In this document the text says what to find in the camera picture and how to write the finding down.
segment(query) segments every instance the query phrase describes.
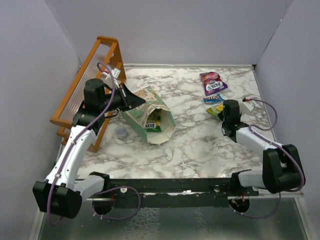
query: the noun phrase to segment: gray wall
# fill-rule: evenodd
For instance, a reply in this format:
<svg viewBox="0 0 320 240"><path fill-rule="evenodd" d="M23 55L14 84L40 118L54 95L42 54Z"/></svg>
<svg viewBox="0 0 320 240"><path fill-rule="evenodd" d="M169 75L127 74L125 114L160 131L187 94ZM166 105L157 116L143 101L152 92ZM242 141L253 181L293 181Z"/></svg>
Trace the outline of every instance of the gray wall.
<svg viewBox="0 0 320 240"><path fill-rule="evenodd" d="M257 64L292 0L46 0L82 60L98 35L135 64Z"/></svg>
<svg viewBox="0 0 320 240"><path fill-rule="evenodd" d="M43 0L2 0L0 29L0 239L24 240L37 209L33 184L58 150L49 119L79 61Z"/></svg>
<svg viewBox="0 0 320 240"><path fill-rule="evenodd" d="M295 0L256 67L264 99L279 113L277 140L298 147L303 189L320 237L320 1Z"/></svg>

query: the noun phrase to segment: wooden dish rack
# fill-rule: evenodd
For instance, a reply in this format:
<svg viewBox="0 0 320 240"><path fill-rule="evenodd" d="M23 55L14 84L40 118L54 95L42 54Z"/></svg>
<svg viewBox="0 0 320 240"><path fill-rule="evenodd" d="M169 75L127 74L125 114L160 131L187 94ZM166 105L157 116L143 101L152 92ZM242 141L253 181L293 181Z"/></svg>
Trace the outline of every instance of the wooden dish rack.
<svg viewBox="0 0 320 240"><path fill-rule="evenodd" d="M113 37L98 36L62 102L50 119L51 123L60 126L60 129L56 134L63 137L63 145L65 145L69 139L73 116L76 114L81 102L84 100L84 87L86 81L93 78L101 78L102 73L98 70L97 62L104 62L112 69L119 69L120 74L117 79L118 81L121 81L122 84L127 79L118 40ZM110 118L107 118L104 121L97 135L95 144L91 144L88 151L93 153L98 151L109 120Z"/></svg>

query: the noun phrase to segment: purple snack bag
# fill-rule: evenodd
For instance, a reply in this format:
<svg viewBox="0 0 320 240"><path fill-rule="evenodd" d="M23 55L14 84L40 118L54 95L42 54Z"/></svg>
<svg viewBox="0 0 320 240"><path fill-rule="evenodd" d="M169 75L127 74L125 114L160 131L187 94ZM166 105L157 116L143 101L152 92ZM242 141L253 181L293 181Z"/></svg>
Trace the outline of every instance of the purple snack bag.
<svg viewBox="0 0 320 240"><path fill-rule="evenodd" d="M217 72L205 72L200 74L203 81L204 93L206 96L218 93L228 88L228 85L221 81L220 75Z"/></svg>

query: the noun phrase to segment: marble table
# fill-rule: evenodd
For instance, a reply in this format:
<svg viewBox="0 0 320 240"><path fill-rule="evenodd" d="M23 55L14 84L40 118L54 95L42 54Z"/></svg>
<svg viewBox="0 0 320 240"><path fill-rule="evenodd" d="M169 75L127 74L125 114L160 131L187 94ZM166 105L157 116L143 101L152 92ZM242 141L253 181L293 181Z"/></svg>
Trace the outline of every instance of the marble table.
<svg viewBox="0 0 320 240"><path fill-rule="evenodd" d="M161 96L176 122L171 143L150 145L119 114L109 122L98 153L88 152L78 171L86 178L93 171L112 178L224 178L233 172L258 169L262 161L244 146L223 136L221 121L206 112L204 87L199 74L218 72L229 86L221 91L224 99L241 100L244 96L260 98L253 70L234 68L127 68L127 87L135 92L147 86ZM256 103L242 121L269 127L264 106ZM126 126L128 137L115 136L118 125ZM273 139L271 132L263 132Z"/></svg>

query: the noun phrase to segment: gray floor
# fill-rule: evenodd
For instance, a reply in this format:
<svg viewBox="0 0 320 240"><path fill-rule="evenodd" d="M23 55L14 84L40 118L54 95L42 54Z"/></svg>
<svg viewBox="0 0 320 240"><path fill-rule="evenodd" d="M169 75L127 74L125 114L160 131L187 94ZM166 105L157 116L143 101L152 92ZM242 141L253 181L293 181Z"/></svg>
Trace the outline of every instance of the gray floor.
<svg viewBox="0 0 320 240"><path fill-rule="evenodd" d="M271 212L277 199L251 199L248 214ZM113 210L123 217L132 209ZM283 198L278 212L267 219L248 219L230 208L143 208L123 221L93 216L91 202L83 203L75 219L50 227L43 221L40 240L306 240L294 198Z"/></svg>

